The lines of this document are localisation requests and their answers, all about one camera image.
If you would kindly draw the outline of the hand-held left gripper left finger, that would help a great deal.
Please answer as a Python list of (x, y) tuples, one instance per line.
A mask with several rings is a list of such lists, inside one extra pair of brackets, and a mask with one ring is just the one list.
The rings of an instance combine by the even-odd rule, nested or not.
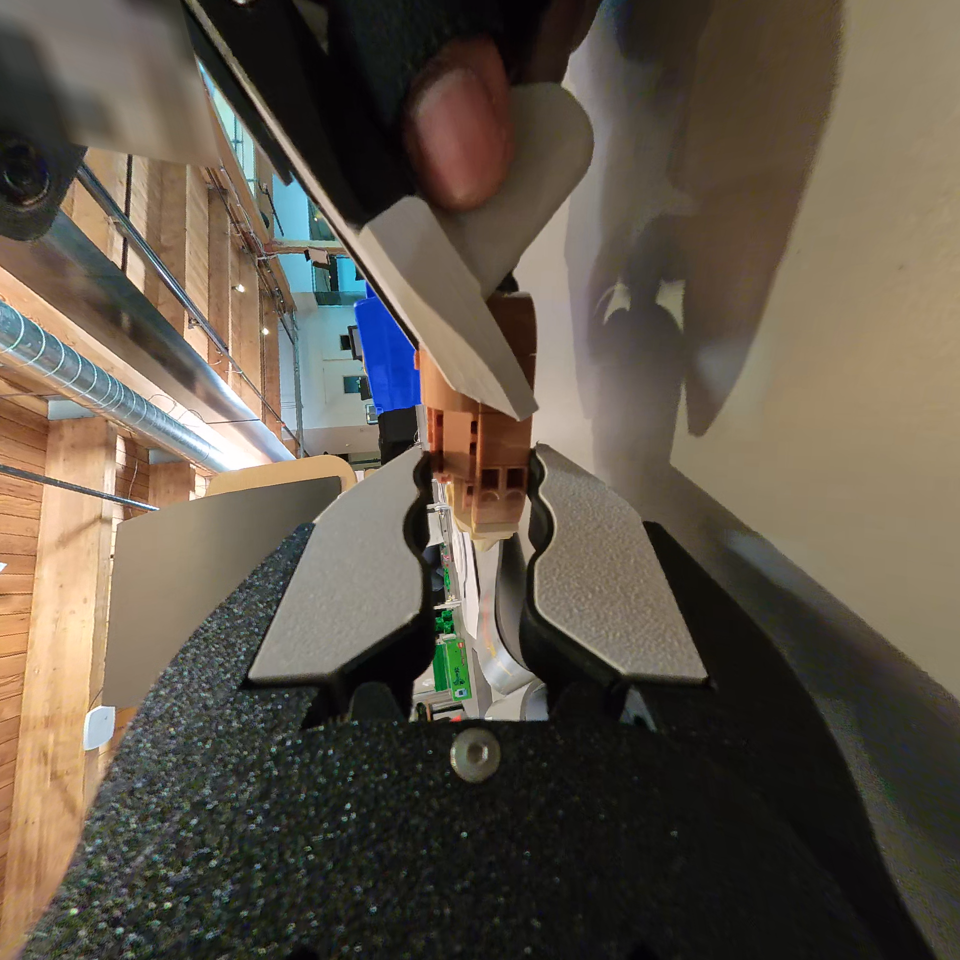
[(325, 508), (247, 679), (313, 687), (333, 710), (378, 683), (411, 709), (435, 648), (424, 558), (431, 500), (429, 457), (409, 448)]

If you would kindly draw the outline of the brown brick toy head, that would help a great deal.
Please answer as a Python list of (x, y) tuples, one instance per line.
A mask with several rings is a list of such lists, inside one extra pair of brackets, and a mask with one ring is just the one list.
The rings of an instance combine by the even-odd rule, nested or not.
[(454, 390), (422, 346), (415, 366), (434, 478), (457, 527), (477, 549), (489, 550), (519, 530), (533, 418), (515, 419)]

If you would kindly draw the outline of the person's right hand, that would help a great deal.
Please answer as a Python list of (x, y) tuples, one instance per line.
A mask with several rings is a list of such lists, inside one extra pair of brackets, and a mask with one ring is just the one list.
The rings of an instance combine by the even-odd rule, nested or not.
[(402, 137), (425, 198), (476, 210), (503, 185), (515, 154), (511, 88), (559, 83), (599, 1), (506, 2), (494, 34), (446, 42), (412, 81)]

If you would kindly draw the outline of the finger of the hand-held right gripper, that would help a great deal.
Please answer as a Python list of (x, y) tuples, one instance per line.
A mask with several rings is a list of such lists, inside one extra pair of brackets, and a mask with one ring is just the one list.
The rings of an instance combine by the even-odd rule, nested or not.
[(538, 408), (477, 280), (424, 200), (399, 199), (357, 234), (366, 274), (449, 386), (517, 421)]
[(217, 159), (181, 2), (31, 1), (30, 40), (72, 142), (164, 162)]

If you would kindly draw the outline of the blue plastic bin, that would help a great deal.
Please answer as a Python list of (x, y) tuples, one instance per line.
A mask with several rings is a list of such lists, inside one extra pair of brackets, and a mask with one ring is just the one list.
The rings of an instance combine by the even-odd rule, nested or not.
[(421, 403), (421, 379), (415, 348), (393, 315), (366, 284), (366, 296), (354, 304), (371, 400), (378, 415)]

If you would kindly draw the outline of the grey desk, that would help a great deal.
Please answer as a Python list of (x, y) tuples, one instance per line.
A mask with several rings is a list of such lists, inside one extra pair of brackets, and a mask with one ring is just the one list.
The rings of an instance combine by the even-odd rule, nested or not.
[(586, 9), (534, 429), (658, 525), (717, 661), (672, 730), (958, 958), (958, 2)]

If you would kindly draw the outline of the spiral metal duct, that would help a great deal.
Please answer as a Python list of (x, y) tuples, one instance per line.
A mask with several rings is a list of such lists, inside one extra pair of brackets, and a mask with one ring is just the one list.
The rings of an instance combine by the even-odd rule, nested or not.
[[(2, 301), (2, 363), (40, 380), (47, 391), (76, 402), (84, 409), (139, 434), (155, 448), (167, 450), (210, 474), (243, 470), (224, 438), (209, 438), (150, 402), (141, 393), (86, 358), (72, 346), (46, 332), (35, 321)], [(274, 430), (259, 418), (274, 435)]]

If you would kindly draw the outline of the wooden back chair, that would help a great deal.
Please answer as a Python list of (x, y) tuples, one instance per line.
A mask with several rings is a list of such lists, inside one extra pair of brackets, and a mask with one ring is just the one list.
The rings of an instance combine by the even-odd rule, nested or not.
[(210, 497), (324, 478), (338, 480), (341, 493), (357, 483), (356, 472), (348, 461), (331, 454), (321, 454), (218, 473), (209, 479), (205, 495)]

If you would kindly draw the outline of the grey flat panel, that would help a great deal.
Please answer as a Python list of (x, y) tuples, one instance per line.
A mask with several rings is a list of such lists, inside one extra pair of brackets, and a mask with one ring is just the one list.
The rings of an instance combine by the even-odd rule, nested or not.
[(212, 611), (298, 526), (341, 495), (314, 479), (175, 503), (115, 539), (102, 704), (138, 707)]

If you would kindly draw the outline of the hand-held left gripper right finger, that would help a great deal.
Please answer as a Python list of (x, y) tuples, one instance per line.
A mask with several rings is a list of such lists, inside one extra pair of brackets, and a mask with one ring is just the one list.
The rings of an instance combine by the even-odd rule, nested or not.
[(518, 643), (546, 709), (569, 693), (614, 710), (629, 690), (704, 690), (709, 671), (641, 515), (542, 442), (531, 453), (528, 502)]

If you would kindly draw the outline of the smooth grey pipe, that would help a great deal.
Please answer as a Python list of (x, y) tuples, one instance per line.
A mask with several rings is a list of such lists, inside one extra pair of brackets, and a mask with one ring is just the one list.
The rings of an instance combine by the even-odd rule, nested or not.
[(1, 240), (2, 299), (208, 438), (238, 468), (291, 460), (275, 433), (65, 214), (36, 241)]

